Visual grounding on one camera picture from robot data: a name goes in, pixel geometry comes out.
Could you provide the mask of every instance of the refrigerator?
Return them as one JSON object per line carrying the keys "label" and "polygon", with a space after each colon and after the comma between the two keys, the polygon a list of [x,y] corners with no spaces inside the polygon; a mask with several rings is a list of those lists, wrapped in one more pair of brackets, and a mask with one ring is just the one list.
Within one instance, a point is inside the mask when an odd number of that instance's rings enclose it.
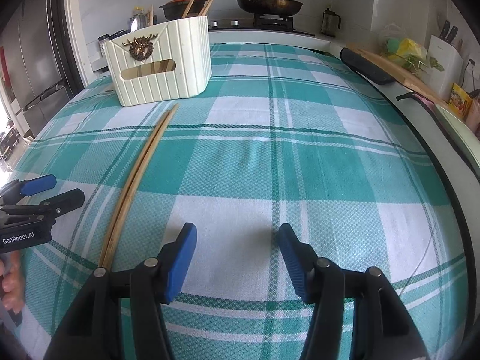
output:
{"label": "refrigerator", "polygon": [[59,1],[23,0],[2,33],[11,86],[35,137],[81,89],[65,57]]}

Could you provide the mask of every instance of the refrigerator door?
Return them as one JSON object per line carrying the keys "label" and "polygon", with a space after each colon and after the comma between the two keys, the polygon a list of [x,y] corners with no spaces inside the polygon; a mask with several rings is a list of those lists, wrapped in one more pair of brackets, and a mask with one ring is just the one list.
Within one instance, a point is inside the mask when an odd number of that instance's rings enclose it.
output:
{"label": "refrigerator door", "polygon": [[24,0],[19,30],[25,69],[37,97],[63,78],[50,40],[47,0]]}
{"label": "refrigerator door", "polygon": [[54,117],[63,106],[70,101],[65,87],[52,93],[33,107],[28,108],[23,115],[33,135],[36,137],[45,125]]}
{"label": "refrigerator door", "polygon": [[35,95],[28,80],[25,65],[23,64],[22,50],[20,48],[18,25],[21,15],[21,7],[19,7],[5,27],[2,37],[5,62],[7,63],[11,87],[15,92],[18,104],[20,104],[20,107],[24,107],[35,98]]}

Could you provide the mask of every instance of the human hand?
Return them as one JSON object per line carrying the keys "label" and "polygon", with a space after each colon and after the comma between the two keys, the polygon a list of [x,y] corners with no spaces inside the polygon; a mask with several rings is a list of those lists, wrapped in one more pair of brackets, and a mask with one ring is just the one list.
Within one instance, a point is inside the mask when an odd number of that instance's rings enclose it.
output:
{"label": "human hand", "polygon": [[[6,310],[13,310],[15,314],[18,314],[25,305],[25,279],[20,269],[20,251],[13,251],[10,254],[10,260],[10,271],[2,282],[5,291],[2,302]],[[5,266],[0,260],[0,275],[3,275],[4,272]]]}

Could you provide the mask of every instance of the green and white checkered tablecloth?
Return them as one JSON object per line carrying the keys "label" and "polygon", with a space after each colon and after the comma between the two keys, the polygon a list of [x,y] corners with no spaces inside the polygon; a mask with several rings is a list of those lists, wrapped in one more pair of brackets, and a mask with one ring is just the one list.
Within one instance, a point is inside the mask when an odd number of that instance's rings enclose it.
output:
{"label": "green and white checkered tablecloth", "polygon": [[[178,101],[135,195],[113,270],[155,256],[185,222],[198,245],[182,293],[163,306],[178,360],[297,359],[312,308],[295,295],[274,232],[342,268],[380,267],[401,294],[429,352],[447,359],[462,337],[465,256],[446,191],[404,121],[339,60],[279,45],[212,45],[213,75],[190,99],[121,107],[111,78],[95,81],[44,128],[20,179],[54,174],[86,201],[53,240],[25,251],[26,308],[18,335],[41,358],[96,267],[136,157]],[[345,305],[341,359],[353,303]],[[129,303],[125,350],[134,358]]]}

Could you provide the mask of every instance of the silver rivet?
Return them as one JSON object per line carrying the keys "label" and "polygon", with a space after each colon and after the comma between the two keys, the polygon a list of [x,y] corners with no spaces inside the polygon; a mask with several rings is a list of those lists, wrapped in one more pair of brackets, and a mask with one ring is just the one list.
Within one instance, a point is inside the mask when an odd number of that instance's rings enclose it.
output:
{"label": "silver rivet", "polygon": [[375,276],[376,278],[378,276],[381,276],[382,275],[382,272],[379,268],[377,268],[376,266],[373,266],[373,267],[370,267],[368,269],[368,273],[371,274],[372,276]]}
{"label": "silver rivet", "polygon": [[106,273],[107,273],[107,270],[105,268],[100,267],[93,271],[93,276],[95,276],[96,278],[101,278]]}
{"label": "silver rivet", "polygon": [[320,268],[328,268],[330,266],[330,260],[329,259],[326,259],[325,257],[320,257],[318,260],[317,260],[317,265],[320,267]]}
{"label": "silver rivet", "polygon": [[143,265],[149,266],[150,268],[153,268],[153,267],[156,266],[157,264],[158,264],[158,260],[157,260],[155,257],[150,257],[149,259],[146,259],[146,260],[143,262]]}

